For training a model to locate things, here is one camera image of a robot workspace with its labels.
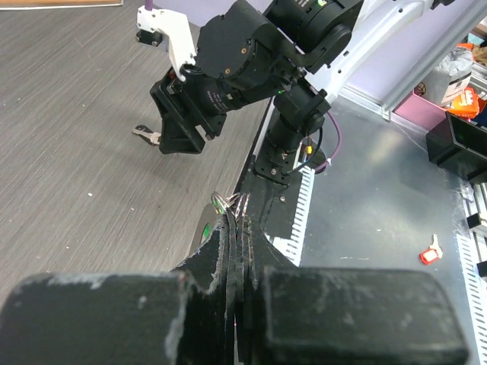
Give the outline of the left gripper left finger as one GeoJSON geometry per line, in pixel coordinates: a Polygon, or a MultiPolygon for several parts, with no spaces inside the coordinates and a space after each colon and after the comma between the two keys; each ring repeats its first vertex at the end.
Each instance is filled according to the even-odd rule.
{"type": "Polygon", "coordinates": [[[1,311],[3,364],[231,364],[228,229],[173,271],[45,273],[1,311]]]}

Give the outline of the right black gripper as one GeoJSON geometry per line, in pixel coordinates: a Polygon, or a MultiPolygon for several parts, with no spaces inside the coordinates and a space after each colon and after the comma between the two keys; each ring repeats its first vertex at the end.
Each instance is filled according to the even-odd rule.
{"type": "Polygon", "coordinates": [[[205,147],[197,132],[213,139],[221,134],[227,114],[244,106],[241,92],[206,75],[180,81],[170,69],[150,90],[161,116],[162,154],[201,154],[205,147]]]}

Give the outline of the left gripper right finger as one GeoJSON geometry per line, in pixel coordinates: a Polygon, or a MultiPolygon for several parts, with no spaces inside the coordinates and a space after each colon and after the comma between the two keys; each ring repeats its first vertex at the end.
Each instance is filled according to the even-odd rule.
{"type": "Polygon", "coordinates": [[[243,364],[465,364],[441,284],[423,271],[299,268],[258,223],[237,225],[237,349],[243,364]]]}

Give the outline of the small black key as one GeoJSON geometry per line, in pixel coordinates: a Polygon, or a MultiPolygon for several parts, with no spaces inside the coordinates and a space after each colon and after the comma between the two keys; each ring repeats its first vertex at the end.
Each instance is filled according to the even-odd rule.
{"type": "Polygon", "coordinates": [[[152,131],[146,125],[137,125],[133,130],[132,133],[134,135],[139,136],[142,138],[146,143],[158,146],[161,141],[161,134],[159,132],[152,131]]]}

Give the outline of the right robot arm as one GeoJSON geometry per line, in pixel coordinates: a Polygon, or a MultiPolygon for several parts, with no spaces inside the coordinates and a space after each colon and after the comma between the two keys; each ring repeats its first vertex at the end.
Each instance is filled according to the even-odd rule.
{"type": "Polygon", "coordinates": [[[385,1],[366,15],[360,1],[273,1],[265,11],[237,1],[193,39],[185,14],[141,6],[137,37],[165,44],[171,67],[151,89],[163,154],[198,154],[227,114],[271,98],[277,120],[265,133],[255,172],[288,185],[301,141],[357,67],[390,35],[435,9],[436,1],[385,1]]]}

